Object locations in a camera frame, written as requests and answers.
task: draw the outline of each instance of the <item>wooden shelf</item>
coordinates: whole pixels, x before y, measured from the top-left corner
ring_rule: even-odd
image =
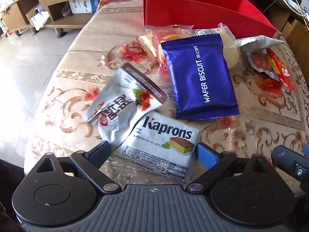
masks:
[[[94,13],[86,14],[73,14],[61,18],[56,21],[48,21],[44,28],[69,28],[69,29],[82,29],[92,18]]]

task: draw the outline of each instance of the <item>wooden drawer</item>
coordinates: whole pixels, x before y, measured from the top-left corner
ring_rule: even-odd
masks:
[[[14,3],[7,12],[2,12],[2,19],[7,26],[9,32],[20,29],[27,25],[27,21],[24,18],[18,3]]]

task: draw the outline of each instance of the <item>black cable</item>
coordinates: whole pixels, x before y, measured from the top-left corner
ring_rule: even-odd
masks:
[[[262,14],[264,14],[265,13],[265,11],[267,11],[271,6],[273,6],[274,5],[274,3],[276,2],[277,0],[275,0],[271,5],[269,5],[264,11],[263,11],[263,13]]]

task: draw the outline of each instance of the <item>open red cardboard box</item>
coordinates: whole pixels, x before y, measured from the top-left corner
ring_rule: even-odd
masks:
[[[194,25],[194,29],[229,27],[237,39],[265,35],[276,29],[248,0],[144,0],[144,24]]]

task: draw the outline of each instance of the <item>tiled floor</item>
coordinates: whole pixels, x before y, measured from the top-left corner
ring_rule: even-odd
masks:
[[[0,159],[23,167],[27,133],[59,61],[80,30],[45,28],[0,39]]]

